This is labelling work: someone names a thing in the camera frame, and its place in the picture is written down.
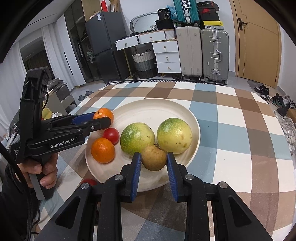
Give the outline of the person's left hand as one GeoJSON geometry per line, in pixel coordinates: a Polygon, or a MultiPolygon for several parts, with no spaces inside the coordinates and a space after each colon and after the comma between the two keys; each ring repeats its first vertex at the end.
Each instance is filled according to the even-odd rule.
{"type": "Polygon", "coordinates": [[[29,174],[44,174],[45,176],[40,180],[41,186],[46,189],[51,189],[56,185],[57,182],[57,160],[58,154],[51,154],[50,160],[42,167],[42,165],[33,160],[27,160],[23,163],[18,164],[27,185],[33,188],[32,182],[30,180],[29,174]]]}

